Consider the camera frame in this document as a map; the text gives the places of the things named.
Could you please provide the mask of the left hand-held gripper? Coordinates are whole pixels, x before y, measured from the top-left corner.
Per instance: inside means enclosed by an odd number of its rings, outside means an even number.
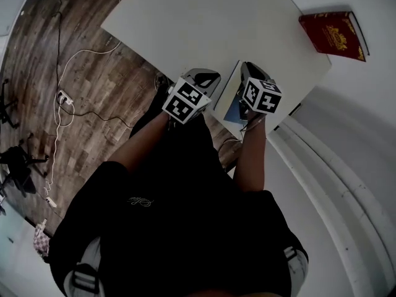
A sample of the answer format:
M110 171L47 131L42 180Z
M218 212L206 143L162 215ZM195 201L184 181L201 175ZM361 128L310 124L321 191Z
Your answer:
M162 110L181 124L192 120L211 104L211 97L221 81L211 69L194 68L179 77L168 91Z

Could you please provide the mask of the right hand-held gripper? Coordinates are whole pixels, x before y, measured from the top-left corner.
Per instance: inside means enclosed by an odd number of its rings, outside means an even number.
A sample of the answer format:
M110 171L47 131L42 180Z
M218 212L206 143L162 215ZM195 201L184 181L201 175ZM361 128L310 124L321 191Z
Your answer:
M279 87L269 81L271 77L252 62L242 62L241 85L238 89L238 109L241 119L247 119L250 111L274 114L282 99Z

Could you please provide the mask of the white notebook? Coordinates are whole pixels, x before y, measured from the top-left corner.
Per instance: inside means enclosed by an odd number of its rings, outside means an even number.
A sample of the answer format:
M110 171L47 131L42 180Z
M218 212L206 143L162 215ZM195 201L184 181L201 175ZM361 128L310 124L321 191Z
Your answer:
M242 63L242 61L237 62L220 98L214 106L213 113L219 122L227 121L240 125L245 125L247 123L247 120L241 116L239 110L239 101L242 99L239 91L244 90L241 81Z

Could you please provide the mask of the person's right forearm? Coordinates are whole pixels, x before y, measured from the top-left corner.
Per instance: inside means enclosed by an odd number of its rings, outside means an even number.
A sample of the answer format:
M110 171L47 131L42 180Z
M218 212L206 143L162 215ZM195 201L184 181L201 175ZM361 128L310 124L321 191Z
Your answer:
M252 114L244 133L234 182L243 192L258 192L265 184L265 114Z

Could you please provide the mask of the person's left forearm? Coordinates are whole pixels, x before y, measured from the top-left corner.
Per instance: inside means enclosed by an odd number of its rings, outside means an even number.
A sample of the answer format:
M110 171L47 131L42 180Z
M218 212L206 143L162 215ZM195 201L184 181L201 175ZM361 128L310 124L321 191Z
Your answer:
M165 135L169 119L168 114L161 112L122 144L108 161L121 164L130 173L135 171Z

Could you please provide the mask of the red hardcover book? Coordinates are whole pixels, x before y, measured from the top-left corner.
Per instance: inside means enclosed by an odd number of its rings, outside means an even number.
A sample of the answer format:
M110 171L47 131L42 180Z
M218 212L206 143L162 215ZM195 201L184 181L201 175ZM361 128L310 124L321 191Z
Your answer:
M300 25L316 51L365 62L368 45L352 11L301 15Z

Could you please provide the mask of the white table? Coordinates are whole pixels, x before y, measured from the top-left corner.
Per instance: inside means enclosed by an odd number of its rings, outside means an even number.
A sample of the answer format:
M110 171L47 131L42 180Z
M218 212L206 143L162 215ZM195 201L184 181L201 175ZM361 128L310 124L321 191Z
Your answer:
M222 93L238 61L263 69L282 91L272 131L331 67L299 24L292 0L122 0L102 28L175 81L192 68L217 71Z

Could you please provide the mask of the thin white pipe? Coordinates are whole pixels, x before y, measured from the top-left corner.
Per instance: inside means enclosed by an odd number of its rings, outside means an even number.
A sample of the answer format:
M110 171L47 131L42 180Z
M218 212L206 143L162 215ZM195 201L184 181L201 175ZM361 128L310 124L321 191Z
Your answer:
M374 297L368 268L355 237L328 193L285 141L275 132L267 136L320 215L337 249L355 297Z

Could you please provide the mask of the white power strip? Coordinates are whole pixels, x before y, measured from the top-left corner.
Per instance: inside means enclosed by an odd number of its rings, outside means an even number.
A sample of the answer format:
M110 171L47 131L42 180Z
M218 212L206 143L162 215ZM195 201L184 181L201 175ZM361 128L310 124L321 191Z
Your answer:
M56 95L56 101L60 104L66 104L66 105L72 105L73 100L72 98L64 91L60 90L58 94Z

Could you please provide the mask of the person's black shirt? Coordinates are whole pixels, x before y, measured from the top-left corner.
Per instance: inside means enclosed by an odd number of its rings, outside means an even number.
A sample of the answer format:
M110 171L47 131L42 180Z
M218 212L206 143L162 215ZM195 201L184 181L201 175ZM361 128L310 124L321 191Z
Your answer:
M202 116L137 171L106 161L91 175L49 244L59 288L95 238L106 297L291 297L285 250L303 250L269 191L243 192L225 173Z

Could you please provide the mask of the thick white pipe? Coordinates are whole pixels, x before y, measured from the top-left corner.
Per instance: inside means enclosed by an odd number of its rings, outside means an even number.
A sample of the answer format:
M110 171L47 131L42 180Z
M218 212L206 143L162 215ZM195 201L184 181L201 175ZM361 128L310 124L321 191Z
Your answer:
M396 224L363 180L302 124L287 117L273 132L316 177L345 219L368 268L374 297L387 297L396 288Z

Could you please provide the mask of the black office chair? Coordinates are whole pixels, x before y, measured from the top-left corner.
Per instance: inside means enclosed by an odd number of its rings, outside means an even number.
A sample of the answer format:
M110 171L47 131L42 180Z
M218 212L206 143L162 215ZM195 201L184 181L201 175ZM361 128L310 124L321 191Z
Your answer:
M18 99L5 103L5 86L9 79L4 79L0 91L0 133L1 125L8 123L11 128L18 129L20 124L13 123L7 109L18 104ZM0 177L0 215L6 215L2 203L7 197L6 186L13 184L19 190L24 198L27 194L36 194L37 189L32 180L32 170L35 170L42 178L46 178L48 173L42 172L37 164L46 163L49 156L45 155L42 159L33 158L30 153L29 141L33 137L31 132L26 140L21 139L19 143L8 148L5 152L0 152L0 165L6 165L9 172L5 174L4 179Z

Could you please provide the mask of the pink checkered cloth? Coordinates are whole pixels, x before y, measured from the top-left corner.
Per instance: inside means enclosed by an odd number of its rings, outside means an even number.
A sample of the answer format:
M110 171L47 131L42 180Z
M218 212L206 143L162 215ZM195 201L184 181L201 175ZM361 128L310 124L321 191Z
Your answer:
M33 247L36 252L42 257L48 256L50 238L44 234L45 226L38 224L35 227L35 234L33 237Z

